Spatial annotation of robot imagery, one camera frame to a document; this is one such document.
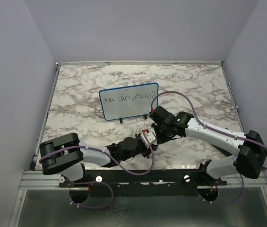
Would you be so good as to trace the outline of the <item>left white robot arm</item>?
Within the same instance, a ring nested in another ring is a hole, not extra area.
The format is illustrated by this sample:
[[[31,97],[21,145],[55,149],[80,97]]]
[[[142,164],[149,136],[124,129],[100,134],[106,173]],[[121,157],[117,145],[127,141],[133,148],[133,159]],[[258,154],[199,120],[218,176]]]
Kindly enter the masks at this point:
[[[155,143],[156,135],[149,130],[106,147],[92,147],[81,142],[76,133],[69,133],[41,143],[39,163],[44,175],[61,174],[80,187],[86,182],[81,161],[111,168],[139,154],[149,157],[157,149]]]

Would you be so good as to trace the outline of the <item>blue framed whiteboard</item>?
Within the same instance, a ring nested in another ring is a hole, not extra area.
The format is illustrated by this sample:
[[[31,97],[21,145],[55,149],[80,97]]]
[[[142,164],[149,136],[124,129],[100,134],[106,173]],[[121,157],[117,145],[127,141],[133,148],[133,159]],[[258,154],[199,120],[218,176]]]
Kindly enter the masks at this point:
[[[148,115],[157,107],[155,97],[158,92],[159,84],[156,82],[100,90],[103,117],[113,121]]]

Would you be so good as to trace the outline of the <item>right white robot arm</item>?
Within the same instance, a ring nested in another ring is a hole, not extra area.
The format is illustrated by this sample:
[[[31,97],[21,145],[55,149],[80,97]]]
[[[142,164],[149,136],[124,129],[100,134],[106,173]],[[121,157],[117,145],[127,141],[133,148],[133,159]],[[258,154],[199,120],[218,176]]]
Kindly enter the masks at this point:
[[[149,117],[154,121],[152,126],[158,144],[169,142],[176,136],[193,138],[219,148],[225,155],[222,159],[205,162],[205,170],[199,173],[199,179],[205,185],[234,174],[257,179],[263,170],[267,149],[256,131],[243,133],[214,127],[187,112],[173,115],[161,106],[152,110]]]

